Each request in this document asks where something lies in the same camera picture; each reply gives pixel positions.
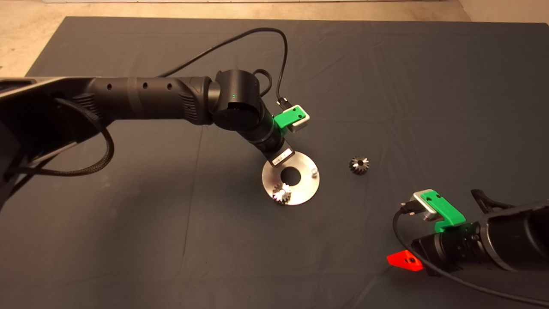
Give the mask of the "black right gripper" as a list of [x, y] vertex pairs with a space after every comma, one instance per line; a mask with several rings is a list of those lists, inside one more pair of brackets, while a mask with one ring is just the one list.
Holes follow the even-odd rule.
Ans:
[[[489, 269], [489, 255], [482, 244], [477, 222], [420, 237], [412, 241], [411, 247], [425, 260], [448, 273]], [[409, 250], [388, 255], [387, 262], [390, 266], [412, 272], [423, 270], [422, 262]]]

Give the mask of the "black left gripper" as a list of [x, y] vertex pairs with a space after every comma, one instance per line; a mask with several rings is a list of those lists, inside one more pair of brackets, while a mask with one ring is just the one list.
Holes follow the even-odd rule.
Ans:
[[295, 154], [269, 113], [263, 113], [255, 127], [242, 131], [242, 137], [256, 147], [272, 167], [282, 166]]

